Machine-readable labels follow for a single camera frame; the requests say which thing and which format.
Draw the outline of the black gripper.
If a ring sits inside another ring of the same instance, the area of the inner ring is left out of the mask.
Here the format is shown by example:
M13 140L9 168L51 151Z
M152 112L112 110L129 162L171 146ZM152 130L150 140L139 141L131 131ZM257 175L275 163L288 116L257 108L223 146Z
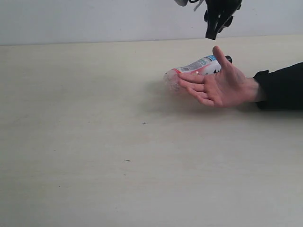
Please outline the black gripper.
M231 25L233 14L241 8L241 4L242 0L206 0L207 10L204 20L207 23L207 29L205 37L216 39L218 33Z

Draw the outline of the forearm in black sleeve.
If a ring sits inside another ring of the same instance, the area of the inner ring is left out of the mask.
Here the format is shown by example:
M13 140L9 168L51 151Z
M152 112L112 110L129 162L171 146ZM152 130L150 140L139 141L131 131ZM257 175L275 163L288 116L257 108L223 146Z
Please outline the forearm in black sleeve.
M303 109L303 64L269 72L260 71L254 79L263 92L264 99L256 102L261 110Z

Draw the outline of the person's open bare hand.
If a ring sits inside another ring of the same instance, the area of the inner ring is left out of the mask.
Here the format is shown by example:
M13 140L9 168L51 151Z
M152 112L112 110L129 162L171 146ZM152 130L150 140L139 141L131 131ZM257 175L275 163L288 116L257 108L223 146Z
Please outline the person's open bare hand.
M244 103L256 103L264 99L264 94L253 78L231 64L222 50L215 46L213 55L221 70L209 75L179 76L179 85L187 90L197 101L211 107L235 107Z

